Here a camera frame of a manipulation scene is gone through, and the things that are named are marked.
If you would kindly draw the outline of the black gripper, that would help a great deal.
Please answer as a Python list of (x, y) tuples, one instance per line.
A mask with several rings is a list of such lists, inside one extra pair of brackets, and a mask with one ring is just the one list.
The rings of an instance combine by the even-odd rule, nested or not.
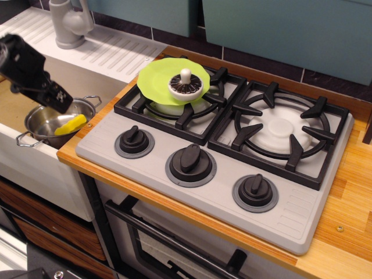
[(45, 71), (46, 58), (16, 34), (1, 37), (1, 75), (10, 91), (21, 93), (59, 113), (66, 113), (73, 97)]

